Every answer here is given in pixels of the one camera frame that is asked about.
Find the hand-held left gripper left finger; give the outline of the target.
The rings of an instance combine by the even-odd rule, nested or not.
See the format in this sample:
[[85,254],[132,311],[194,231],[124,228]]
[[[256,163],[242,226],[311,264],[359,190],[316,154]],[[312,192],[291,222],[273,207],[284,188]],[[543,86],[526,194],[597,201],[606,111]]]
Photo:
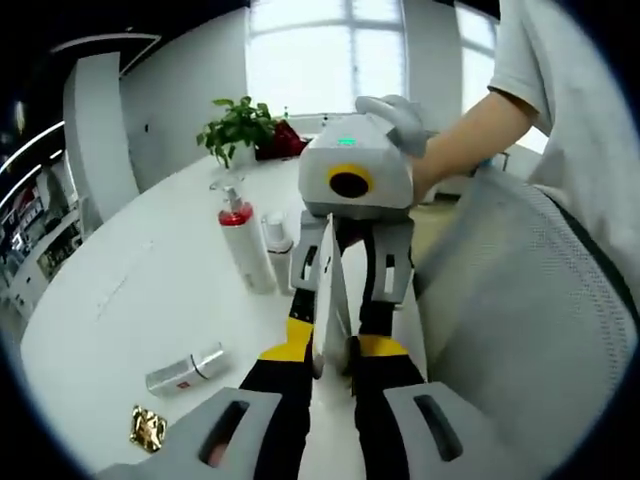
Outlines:
[[309,343],[275,348],[238,388],[225,387],[167,429],[161,449],[97,479],[296,479],[310,431]]

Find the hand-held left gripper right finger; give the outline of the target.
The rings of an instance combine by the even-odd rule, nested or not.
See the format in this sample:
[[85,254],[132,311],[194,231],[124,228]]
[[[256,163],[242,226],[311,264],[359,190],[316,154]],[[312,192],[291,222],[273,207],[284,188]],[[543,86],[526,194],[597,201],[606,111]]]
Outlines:
[[369,479],[527,479],[492,422],[440,382],[428,382],[396,340],[351,340],[355,426]]

